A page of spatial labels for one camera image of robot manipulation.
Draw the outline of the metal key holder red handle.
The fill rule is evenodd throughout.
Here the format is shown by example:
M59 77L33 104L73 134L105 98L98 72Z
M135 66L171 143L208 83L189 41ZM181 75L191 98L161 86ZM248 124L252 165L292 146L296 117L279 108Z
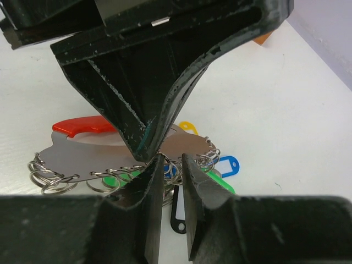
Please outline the metal key holder red handle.
M73 141L82 133L112 135L117 145ZM110 192L132 180L145 164L134 160L117 130L101 115L60 121L52 126L52 146L35 154L28 164L30 179L44 194L63 194L79 183L113 177L115 184L99 193ZM173 125L161 145L166 160L166 181L180 182L181 156L188 153L206 172L213 170L220 150L208 137L189 134Z

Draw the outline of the key with green tag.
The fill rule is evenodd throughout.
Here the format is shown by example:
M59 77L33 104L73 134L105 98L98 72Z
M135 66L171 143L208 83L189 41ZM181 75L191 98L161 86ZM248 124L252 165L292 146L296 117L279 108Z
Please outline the key with green tag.
M125 184L129 183L131 180L137 177L139 174L139 171L132 171L130 173L118 173L117 177L108 176L103 178L102 183L104 186L109 188L123 187Z

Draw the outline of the black key tag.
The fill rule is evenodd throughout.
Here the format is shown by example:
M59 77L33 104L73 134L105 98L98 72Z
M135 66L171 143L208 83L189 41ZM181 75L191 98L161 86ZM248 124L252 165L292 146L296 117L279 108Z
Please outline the black key tag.
M178 234L186 233L184 195L182 186L176 185L174 187L170 225L174 232Z

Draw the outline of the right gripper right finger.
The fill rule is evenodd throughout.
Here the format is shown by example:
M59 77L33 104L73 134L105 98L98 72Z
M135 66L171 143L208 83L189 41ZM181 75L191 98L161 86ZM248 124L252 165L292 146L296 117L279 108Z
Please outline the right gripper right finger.
M239 197L182 155L189 260L192 263L263 263L259 202Z

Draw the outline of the blue key tag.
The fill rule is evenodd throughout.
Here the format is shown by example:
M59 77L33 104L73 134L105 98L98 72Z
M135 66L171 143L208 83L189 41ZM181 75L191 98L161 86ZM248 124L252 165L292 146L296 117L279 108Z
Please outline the blue key tag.
M240 164L234 156L216 157L214 161L206 159L199 165L204 172L216 178L231 177L240 171Z

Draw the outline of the green key tag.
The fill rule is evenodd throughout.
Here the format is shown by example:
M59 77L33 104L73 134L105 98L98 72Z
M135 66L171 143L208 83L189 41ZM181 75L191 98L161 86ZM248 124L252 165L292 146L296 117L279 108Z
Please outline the green key tag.
M202 168L201 170L206 175L206 179L208 182L217 184L222 188L226 189L227 191L229 191L230 193L236 195L234 188L222 179L222 176L219 173L219 171L217 171L216 169L206 170L205 168Z

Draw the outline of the yellow key tag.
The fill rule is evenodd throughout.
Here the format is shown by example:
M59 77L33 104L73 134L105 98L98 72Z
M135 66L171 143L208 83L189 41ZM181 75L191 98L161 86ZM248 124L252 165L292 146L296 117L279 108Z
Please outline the yellow key tag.
M178 126L180 128L182 128L187 133L198 135L198 131L197 131L196 127L191 122L182 121L179 123Z

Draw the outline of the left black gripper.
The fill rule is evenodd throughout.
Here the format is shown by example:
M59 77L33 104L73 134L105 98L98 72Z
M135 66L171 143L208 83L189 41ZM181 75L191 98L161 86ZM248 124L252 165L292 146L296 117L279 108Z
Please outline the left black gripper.
M218 24L121 33L166 18L216 19L250 9L286 19L293 8L293 1L1 1L1 30L14 50L85 31L54 43L53 54L73 88L118 129L132 156L147 162L208 66L263 28Z

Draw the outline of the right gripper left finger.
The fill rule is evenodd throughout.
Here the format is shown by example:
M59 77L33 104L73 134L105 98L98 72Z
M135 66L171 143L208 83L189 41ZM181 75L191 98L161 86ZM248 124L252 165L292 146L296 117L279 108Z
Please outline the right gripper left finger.
M164 157L157 155L124 188L107 196L90 242L91 263L158 263Z

